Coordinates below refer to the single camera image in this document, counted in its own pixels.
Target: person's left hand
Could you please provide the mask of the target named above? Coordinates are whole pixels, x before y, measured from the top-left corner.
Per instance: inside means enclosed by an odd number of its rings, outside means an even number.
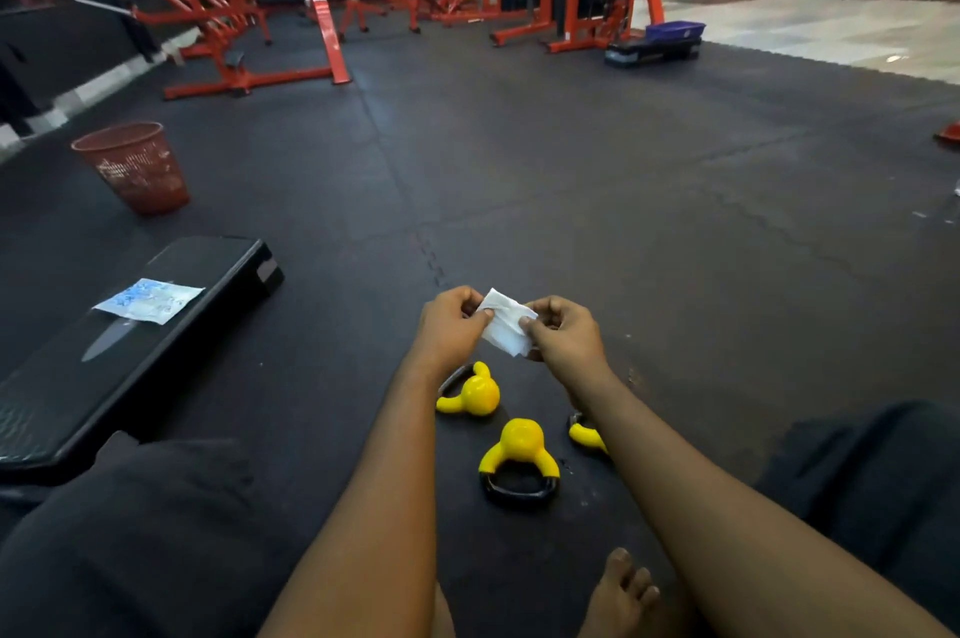
[[[484,328],[494,319],[492,309],[477,309],[483,295],[470,286],[458,286],[427,302],[407,363],[423,369],[437,388],[467,362]]]

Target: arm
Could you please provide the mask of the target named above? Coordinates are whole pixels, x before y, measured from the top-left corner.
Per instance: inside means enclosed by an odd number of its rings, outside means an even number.
[[[600,328],[548,297],[521,322],[724,638],[953,635],[876,572],[694,449],[617,378]]]
[[[434,406],[492,318],[468,286],[426,304],[346,490],[259,638],[424,638],[437,580]]]

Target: person's left arm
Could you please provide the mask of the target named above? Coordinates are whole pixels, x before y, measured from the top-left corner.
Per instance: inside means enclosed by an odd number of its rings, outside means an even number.
[[[346,490],[258,638],[425,638],[437,580],[437,391],[493,318],[469,286],[423,308]]]

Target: yellow kettlebell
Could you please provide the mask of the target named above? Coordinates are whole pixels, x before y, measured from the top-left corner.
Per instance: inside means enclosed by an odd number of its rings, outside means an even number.
[[[458,370],[440,389],[443,393],[462,375]],[[452,398],[440,397],[437,400],[437,411],[441,414],[490,415],[500,405],[500,386],[490,376],[490,368],[483,362],[474,362],[473,377],[470,377],[460,390],[460,395]]]
[[[574,443],[579,443],[588,449],[599,449],[604,454],[609,454],[607,444],[603,442],[600,433],[596,428],[588,428],[584,425],[584,414],[577,410],[569,417],[566,422],[567,434]]]
[[[532,463],[543,477],[536,491],[514,491],[494,482],[504,462]],[[560,485],[560,467],[544,445],[544,429],[529,418],[513,418],[503,426],[500,440],[480,461],[480,483],[486,496],[513,505],[532,505],[550,499]]]

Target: purple plastic basket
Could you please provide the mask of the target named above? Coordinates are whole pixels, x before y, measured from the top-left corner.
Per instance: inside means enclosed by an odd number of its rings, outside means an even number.
[[[700,39],[705,23],[699,21],[665,21],[647,26],[646,39],[651,42],[682,42],[684,39]]]

